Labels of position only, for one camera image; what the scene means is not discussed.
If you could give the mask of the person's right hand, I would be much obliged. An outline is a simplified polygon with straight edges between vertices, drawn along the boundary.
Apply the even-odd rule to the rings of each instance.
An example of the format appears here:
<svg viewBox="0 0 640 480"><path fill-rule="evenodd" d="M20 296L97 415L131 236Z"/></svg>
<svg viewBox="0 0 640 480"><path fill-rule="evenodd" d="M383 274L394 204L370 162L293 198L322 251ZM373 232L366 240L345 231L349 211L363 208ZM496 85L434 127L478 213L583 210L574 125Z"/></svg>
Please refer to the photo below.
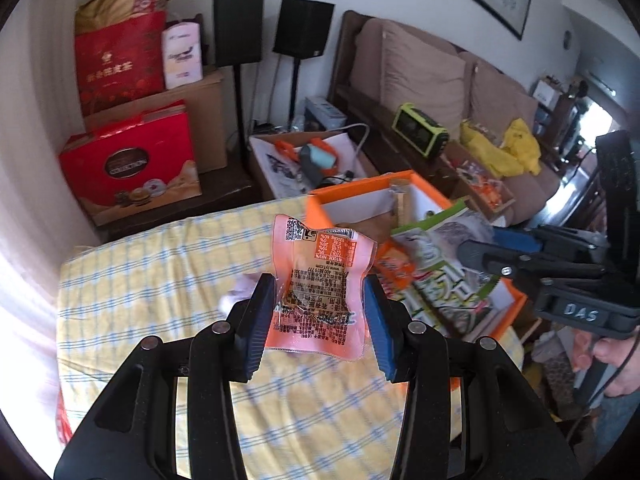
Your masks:
<svg viewBox="0 0 640 480"><path fill-rule="evenodd" d="M631 353L631 358L624 369L606 388L605 395L615 398L616 396L628 396L628 394L639 390L639 347L634 345L635 336L625 340L601 338L593 342L593 334L582 330L573 330L573 333L574 342L570 362L572 362L575 372L588 370L593 358L619 368Z"/></svg>

